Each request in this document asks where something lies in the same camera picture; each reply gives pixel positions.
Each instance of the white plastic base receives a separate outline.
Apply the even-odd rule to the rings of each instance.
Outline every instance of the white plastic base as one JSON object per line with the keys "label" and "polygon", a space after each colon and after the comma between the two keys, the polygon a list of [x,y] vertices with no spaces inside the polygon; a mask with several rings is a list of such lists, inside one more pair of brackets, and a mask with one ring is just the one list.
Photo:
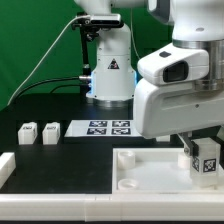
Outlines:
{"label": "white plastic base", "polygon": [[[134,167],[121,169],[118,153],[126,151]],[[224,221],[223,170],[217,189],[194,189],[189,170],[178,167],[182,151],[114,149],[112,194],[2,194],[0,220]]]}
{"label": "white plastic base", "polygon": [[14,153],[3,153],[0,156],[0,188],[5,184],[16,168]]}

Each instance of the green backdrop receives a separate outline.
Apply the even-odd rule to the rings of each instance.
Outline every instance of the green backdrop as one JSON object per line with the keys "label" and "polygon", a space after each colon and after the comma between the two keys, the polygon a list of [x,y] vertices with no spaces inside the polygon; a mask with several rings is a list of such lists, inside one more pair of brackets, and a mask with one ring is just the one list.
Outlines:
{"label": "green backdrop", "polygon": [[[0,1],[0,109],[6,106],[15,89],[30,74],[64,26],[79,11],[82,10],[73,0]],[[115,12],[119,12],[123,20],[130,25],[129,9],[116,9]],[[147,13],[146,8],[133,10],[133,27],[141,57],[171,41],[172,28],[158,23]],[[88,46],[91,67],[94,68],[95,43]],[[136,64],[137,58],[132,51],[134,68]],[[80,75],[81,71],[79,32],[68,29],[29,84],[47,78]],[[49,92],[57,85],[47,84],[30,92]]]}

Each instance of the white block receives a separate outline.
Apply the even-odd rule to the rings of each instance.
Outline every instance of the white block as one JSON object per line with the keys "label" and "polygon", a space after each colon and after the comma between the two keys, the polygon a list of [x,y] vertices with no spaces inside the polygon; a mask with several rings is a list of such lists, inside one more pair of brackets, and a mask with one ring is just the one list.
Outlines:
{"label": "white block", "polygon": [[56,122],[47,124],[42,136],[44,145],[56,145],[60,138],[60,124]]}
{"label": "white block", "polygon": [[170,135],[157,137],[156,141],[157,142],[170,142]]}
{"label": "white block", "polygon": [[37,123],[25,123],[18,131],[19,145],[32,145],[37,137]]}
{"label": "white block", "polygon": [[16,168],[14,153],[3,153],[0,157],[0,188]]}
{"label": "white block", "polygon": [[207,188],[218,185],[220,145],[204,138],[195,140],[199,146],[199,155],[191,157],[190,175],[193,184]]}

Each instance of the warning label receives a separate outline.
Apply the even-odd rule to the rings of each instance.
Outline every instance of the warning label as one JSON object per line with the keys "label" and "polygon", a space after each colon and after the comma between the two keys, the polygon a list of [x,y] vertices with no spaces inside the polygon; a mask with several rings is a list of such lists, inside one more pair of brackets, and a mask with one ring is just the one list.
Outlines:
{"label": "warning label", "polygon": [[120,69],[115,59],[110,63],[108,69]]}

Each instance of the black panel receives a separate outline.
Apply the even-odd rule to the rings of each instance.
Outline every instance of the black panel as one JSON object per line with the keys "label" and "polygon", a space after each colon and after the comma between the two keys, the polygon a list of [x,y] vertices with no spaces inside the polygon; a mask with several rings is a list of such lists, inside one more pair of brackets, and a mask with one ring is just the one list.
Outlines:
{"label": "black panel", "polygon": [[112,193],[111,144],[34,145],[16,149],[16,173],[0,193]]}
{"label": "black panel", "polygon": [[186,61],[180,61],[165,68],[163,81],[166,83],[180,82],[187,79],[189,66]]}

